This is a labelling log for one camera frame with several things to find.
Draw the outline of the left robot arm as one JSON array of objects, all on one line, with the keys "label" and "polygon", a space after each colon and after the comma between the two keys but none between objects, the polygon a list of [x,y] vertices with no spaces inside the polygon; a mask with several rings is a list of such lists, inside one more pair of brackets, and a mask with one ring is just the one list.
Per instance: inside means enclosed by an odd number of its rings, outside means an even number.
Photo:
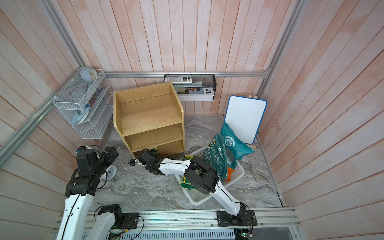
[{"label": "left robot arm", "polygon": [[57,234],[58,240],[105,240],[111,230],[118,230],[114,237],[122,237],[128,230],[136,229],[139,214],[124,214],[120,205],[107,205],[99,208],[96,223],[86,237],[84,230],[91,203],[94,200],[100,178],[108,174],[108,168],[118,158],[115,148],[96,150],[81,146],[77,150],[77,169],[66,186],[65,209]]}]

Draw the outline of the black mesh wall basket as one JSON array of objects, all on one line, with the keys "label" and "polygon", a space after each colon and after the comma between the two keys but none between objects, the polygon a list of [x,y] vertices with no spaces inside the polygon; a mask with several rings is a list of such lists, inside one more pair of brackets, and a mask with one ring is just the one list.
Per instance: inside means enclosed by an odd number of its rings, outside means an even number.
[{"label": "black mesh wall basket", "polygon": [[164,82],[172,83],[181,102],[212,102],[217,81],[213,74],[166,74]]}]

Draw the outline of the white plastic basket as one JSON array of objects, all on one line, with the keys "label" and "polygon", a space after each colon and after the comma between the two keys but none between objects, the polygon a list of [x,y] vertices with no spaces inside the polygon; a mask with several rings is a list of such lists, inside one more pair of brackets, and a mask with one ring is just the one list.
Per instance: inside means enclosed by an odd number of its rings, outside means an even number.
[{"label": "white plastic basket", "polygon": [[[197,156],[197,157],[202,159],[204,156],[204,152],[205,152],[207,147],[208,146],[202,147],[202,148],[196,150],[195,152],[190,153],[190,156]],[[245,175],[245,170],[241,166],[240,162],[237,161],[237,166],[236,166],[234,172],[231,174],[231,180],[228,182],[223,181],[222,186],[225,189],[227,189],[229,186],[231,186],[232,184],[234,184],[235,182],[240,180],[244,175]],[[210,178],[210,175],[207,175],[207,173],[204,173],[204,172],[200,173],[200,176],[203,180],[208,180],[209,183],[217,183],[217,181],[215,181],[213,178]],[[183,187],[181,187],[181,188],[182,188],[183,193],[187,197],[187,199],[194,206],[199,206],[202,203],[206,202],[207,200],[209,200],[210,198],[213,197],[212,195],[202,193],[197,189],[185,189]]]}]

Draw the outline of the small green bag bottom shelf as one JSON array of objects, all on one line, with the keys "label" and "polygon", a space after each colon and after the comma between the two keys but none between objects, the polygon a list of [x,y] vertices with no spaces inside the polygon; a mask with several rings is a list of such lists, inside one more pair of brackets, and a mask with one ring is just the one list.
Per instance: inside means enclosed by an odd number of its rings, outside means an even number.
[{"label": "small green bag bottom shelf", "polygon": [[192,160],[193,159],[193,156],[190,156],[190,155],[185,155],[181,158],[182,161],[187,161],[187,160]]}]

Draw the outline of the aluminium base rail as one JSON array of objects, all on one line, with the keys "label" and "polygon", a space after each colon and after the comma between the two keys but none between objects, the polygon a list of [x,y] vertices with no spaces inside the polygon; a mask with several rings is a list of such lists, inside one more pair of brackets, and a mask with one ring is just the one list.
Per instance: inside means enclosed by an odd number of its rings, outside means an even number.
[{"label": "aluminium base rail", "polygon": [[108,236],[140,240],[202,238],[209,230],[223,231],[255,228],[297,227],[299,218],[292,208],[246,209],[239,220],[224,210],[139,211],[122,212],[118,205],[100,208],[100,213],[86,213],[84,209],[66,208],[54,226],[59,240],[105,240]]}]

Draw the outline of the white calculator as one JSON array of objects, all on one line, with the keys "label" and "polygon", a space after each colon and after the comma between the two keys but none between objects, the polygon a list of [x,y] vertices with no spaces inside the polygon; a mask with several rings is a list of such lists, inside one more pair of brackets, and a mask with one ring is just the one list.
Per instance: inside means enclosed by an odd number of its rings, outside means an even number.
[{"label": "white calculator", "polygon": [[172,84],[191,84],[192,78],[186,76],[165,76],[165,82],[171,82]]}]

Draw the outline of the wooden shelf cabinet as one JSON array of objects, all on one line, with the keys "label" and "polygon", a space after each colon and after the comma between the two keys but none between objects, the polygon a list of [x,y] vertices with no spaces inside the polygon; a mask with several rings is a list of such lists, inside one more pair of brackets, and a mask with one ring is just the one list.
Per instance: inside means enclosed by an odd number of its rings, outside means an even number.
[{"label": "wooden shelf cabinet", "polygon": [[157,149],[162,157],[183,153],[184,109],[171,83],[115,91],[114,127],[133,156]]}]

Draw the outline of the round white lamp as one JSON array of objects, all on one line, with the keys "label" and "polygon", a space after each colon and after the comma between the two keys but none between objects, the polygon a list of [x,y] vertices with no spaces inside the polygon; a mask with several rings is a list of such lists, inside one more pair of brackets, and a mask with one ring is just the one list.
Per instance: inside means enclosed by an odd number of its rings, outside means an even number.
[{"label": "round white lamp", "polygon": [[97,71],[92,67],[83,67],[80,70],[81,79],[89,84],[92,84],[98,77]]}]

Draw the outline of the teal orange fertilizer bag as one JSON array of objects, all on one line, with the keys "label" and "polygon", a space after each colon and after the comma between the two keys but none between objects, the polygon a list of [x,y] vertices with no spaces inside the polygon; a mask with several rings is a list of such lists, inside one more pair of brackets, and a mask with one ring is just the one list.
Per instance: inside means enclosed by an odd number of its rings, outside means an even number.
[{"label": "teal orange fertilizer bag", "polygon": [[228,176],[226,181],[228,182],[238,166],[238,161],[242,160],[244,156],[253,154],[255,151],[243,143],[226,122],[224,122],[220,134],[224,137],[227,153]]}]

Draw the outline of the white book box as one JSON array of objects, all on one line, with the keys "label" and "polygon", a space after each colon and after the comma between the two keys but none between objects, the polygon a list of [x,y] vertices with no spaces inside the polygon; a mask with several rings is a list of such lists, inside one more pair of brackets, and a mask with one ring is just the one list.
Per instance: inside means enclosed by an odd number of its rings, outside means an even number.
[{"label": "white book box", "polygon": [[181,102],[212,102],[215,99],[216,87],[186,84],[173,85]]}]

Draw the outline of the white board blue frame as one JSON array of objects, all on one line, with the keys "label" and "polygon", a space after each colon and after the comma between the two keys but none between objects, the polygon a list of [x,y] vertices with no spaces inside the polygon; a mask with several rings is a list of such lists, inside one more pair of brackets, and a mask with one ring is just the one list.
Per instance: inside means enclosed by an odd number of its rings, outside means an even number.
[{"label": "white board blue frame", "polygon": [[225,123],[243,143],[254,143],[268,102],[261,99],[230,96]]}]

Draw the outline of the yellow green bag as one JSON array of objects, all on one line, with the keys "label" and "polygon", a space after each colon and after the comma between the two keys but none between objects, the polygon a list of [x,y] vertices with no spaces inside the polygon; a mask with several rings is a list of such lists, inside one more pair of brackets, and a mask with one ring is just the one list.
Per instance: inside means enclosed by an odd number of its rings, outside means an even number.
[{"label": "yellow green bag", "polygon": [[188,180],[180,181],[180,186],[186,190],[195,190],[196,189]]}]

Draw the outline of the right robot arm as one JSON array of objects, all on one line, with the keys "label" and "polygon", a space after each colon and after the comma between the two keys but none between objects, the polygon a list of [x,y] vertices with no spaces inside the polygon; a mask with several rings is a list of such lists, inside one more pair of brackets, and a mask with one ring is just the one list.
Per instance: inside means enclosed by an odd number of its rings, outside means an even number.
[{"label": "right robot arm", "polygon": [[235,199],[220,181],[217,172],[199,157],[190,160],[171,160],[162,158],[155,149],[144,149],[130,161],[131,166],[144,166],[151,174],[178,175],[185,177],[195,189],[203,194],[209,194],[223,207],[217,211],[218,226],[220,227],[255,227],[258,225],[255,212]]}]

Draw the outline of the dark green large fertilizer bag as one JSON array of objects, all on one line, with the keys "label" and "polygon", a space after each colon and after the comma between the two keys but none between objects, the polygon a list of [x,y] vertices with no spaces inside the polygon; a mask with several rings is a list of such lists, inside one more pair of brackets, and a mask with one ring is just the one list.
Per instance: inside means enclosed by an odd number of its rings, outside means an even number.
[{"label": "dark green large fertilizer bag", "polygon": [[203,154],[203,159],[217,172],[217,175],[222,182],[227,179],[227,152],[224,137],[221,134],[216,134],[207,146]]}]

